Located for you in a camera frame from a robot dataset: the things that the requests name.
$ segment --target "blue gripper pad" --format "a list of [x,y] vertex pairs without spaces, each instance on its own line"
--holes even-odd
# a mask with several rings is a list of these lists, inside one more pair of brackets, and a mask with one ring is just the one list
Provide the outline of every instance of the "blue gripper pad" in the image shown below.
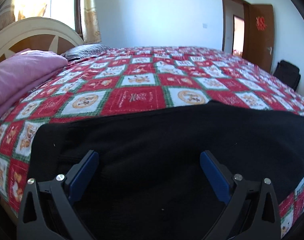
[[200,165],[219,201],[223,201],[227,205],[231,199],[230,184],[226,181],[220,169],[206,152],[202,152],[200,155]]
[[93,151],[70,183],[68,200],[71,205],[73,205],[74,202],[81,200],[85,189],[87,188],[97,169],[98,163],[99,154]]

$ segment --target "door handle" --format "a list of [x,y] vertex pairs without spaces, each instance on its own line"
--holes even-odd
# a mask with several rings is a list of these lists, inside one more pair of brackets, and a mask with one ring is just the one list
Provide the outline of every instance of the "door handle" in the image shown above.
[[272,47],[267,47],[267,50],[270,52],[270,55],[272,55]]

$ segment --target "striped pillow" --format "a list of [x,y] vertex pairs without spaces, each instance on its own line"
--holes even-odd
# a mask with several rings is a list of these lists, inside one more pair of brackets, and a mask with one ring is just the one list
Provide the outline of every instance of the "striped pillow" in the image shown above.
[[109,49],[110,47],[102,44],[81,45],[69,49],[67,52],[61,54],[61,56],[65,57],[68,61],[72,61],[72,60],[78,60],[85,57],[89,57],[95,54],[100,54]]

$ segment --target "window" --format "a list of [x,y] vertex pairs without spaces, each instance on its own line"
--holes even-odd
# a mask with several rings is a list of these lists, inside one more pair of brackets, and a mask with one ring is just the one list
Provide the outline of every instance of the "window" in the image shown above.
[[49,0],[44,17],[63,22],[81,34],[79,9],[76,8],[78,4],[79,0]]

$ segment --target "black bag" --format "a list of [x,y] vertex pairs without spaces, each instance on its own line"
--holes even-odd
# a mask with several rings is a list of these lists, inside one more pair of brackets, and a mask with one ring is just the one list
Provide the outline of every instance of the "black bag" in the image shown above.
[[285,60],[281,60],[277,64],[273,76],[275,76],[284,84],[288,85],[290,88],[293,88],[296,91],[301,79],[301,75],[299,74],[299,72],[300,69],[297,66]]

